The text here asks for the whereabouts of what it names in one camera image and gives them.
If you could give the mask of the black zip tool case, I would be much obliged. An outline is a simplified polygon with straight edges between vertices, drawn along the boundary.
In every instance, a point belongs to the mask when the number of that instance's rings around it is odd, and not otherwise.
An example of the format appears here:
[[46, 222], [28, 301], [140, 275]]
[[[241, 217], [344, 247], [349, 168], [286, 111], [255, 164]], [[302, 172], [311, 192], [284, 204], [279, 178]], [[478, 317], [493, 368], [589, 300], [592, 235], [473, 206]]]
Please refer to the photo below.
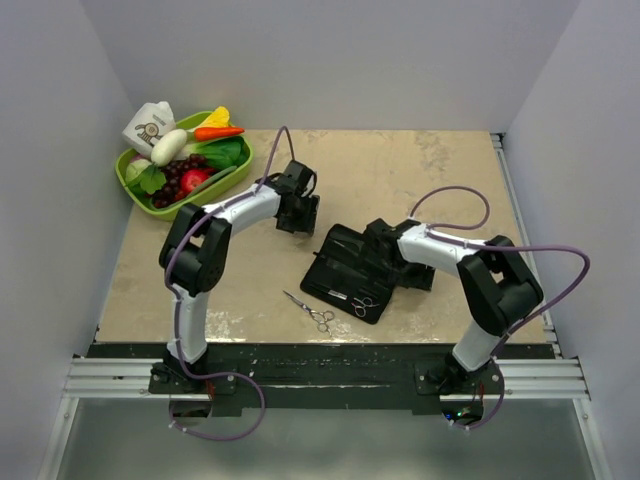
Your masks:
[[[369, 310], [361, 319], [354, 314], [349, 301], [333, 298], [316, 289], [324, 285], [350, 298], [370, 297], [379, 307]], [[375, 325], [386, 309], [394, 286], [389, 271], [365, 243], [364, 235], [341, 224], [333, 225], [300, 282], [300, 289], [344, 313]]]

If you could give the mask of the silver thinning scissors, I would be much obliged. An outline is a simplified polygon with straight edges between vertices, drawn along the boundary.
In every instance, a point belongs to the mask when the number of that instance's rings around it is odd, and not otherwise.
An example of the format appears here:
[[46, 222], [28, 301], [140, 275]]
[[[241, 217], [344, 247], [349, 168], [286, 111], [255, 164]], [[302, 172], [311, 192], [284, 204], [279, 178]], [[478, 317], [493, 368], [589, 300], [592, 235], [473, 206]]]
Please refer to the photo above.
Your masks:
[[374, 308], [379, 307], [379, 304], [375, 303], [370, 297], [350, 298], [346, 294], [333, 290], [324, 285], [316, 286], [316, 289], [333, 298], [342, 301], [349, 301], [351, 306], [353, 307], [354, 314], [361, 319], [363, 319], [367, 315], [369, 310], [373, 310]]

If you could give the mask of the silver straight hair scissors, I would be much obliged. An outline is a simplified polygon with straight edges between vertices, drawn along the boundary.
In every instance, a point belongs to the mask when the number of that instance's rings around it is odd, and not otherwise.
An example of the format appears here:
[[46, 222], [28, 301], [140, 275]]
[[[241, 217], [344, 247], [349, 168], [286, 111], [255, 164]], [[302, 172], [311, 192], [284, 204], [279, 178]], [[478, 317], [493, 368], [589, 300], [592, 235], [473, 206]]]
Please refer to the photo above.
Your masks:
[[311, 308], [305, 302], [300, 300], [288, 291], [284, 291], [284, 294], [300, 309], [302, 309], [316, 324], [316, 328], [323, 334], [330, 335], [331, 330], [329, 323], [335, 318], [335, 313], [331, 310], [319, 311]]

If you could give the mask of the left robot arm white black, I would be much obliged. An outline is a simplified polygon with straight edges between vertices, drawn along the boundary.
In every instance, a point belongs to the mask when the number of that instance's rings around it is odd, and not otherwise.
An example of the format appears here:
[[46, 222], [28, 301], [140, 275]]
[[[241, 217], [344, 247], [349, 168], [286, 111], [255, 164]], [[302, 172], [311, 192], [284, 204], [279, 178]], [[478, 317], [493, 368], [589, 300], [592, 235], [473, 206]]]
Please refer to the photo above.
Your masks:
[[320, 201], [316, 185], [316, 172], [292, 160], [282, 173], [265, 176], [227, 200], [181, 207], [159, 256], [173, 311], [172, 338], [151, 370], [155, 382], [185, 392], [205, 385], [209, 295], [223, 276], [232, 237], [270, 218], [280, 231], [311, 236]]

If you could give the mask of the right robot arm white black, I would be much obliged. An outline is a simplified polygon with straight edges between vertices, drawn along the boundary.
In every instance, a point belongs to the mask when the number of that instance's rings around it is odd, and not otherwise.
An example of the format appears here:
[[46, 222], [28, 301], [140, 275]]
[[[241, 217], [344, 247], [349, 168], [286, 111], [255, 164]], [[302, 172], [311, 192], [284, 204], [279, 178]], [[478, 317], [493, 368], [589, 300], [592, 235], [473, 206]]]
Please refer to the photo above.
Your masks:
[[511, 240], [498, 235], [468, 241], [439, 234], [416, 220], [369, 223], [364, 242], [390, 271], [393, 286], [429, 291], [435, 272], [459, 279], [472, 321], [463, 337], [430, 370], [426, 382], [443, 392], [469, 392], [508, 330], [543, 300], [534, 274]]

